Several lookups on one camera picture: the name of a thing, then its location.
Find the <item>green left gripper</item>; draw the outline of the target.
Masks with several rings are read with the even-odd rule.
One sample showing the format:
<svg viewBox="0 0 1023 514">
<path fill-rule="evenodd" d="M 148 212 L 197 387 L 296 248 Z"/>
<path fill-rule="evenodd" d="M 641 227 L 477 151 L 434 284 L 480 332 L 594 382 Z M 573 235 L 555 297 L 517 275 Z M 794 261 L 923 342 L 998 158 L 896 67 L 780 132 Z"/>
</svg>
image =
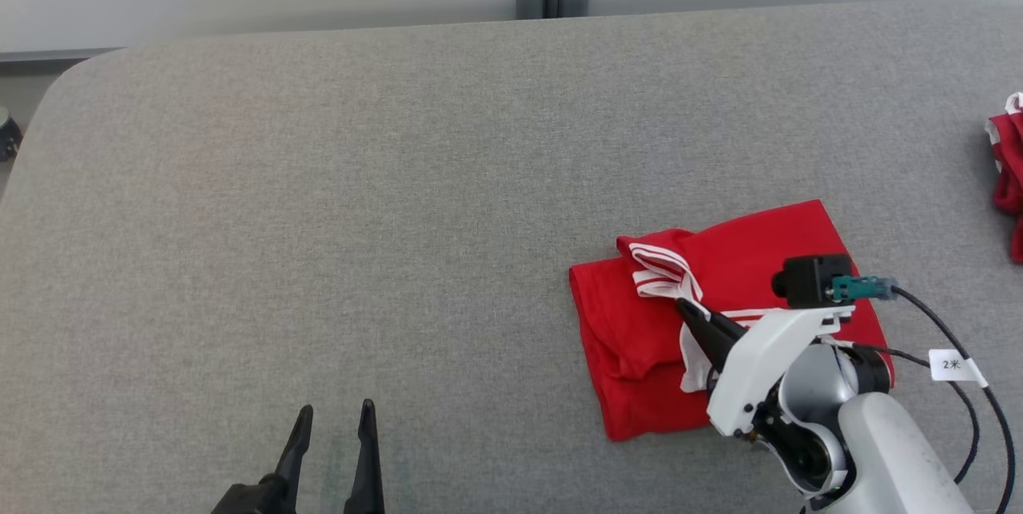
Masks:
<svg viewBox="0 0 1023 514">
<path fill-rule="evenodd" d="M 296 513 L 297 486 L 302 462 L 312 436 L 314 409 L 304 405 L 277 462 L 274 474 L 258 484 L 233 484 L 215 504 L 212 513 Z M 384 513 L 383 477 L 381 477 L 379 427 L 373 400 L 363 401 L 358 425 L 360 453 L 352 489 L 344 501 L 344 514 Z"/>
</svg>

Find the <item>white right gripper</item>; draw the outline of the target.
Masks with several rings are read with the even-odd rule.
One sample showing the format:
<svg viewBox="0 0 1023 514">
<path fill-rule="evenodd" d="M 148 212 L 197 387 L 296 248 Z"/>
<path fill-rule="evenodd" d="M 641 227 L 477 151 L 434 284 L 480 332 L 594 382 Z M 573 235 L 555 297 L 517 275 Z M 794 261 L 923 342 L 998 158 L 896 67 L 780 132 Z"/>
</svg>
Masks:
<svg viewBox="0 0 1023 514">
<path fill-rule="evenodd" d="M 754 411 L 746 406 L 767 400 L 803 351 L 816 338 L 839 332 L 855 310 L 853 305 L 775 309 L 746 329 L 698 301 L 677 298 L 675 308 L 686 326 L 686 376 L 719 372 L 707 413 L 724 436 L 751 432 Z"/>
</svg>

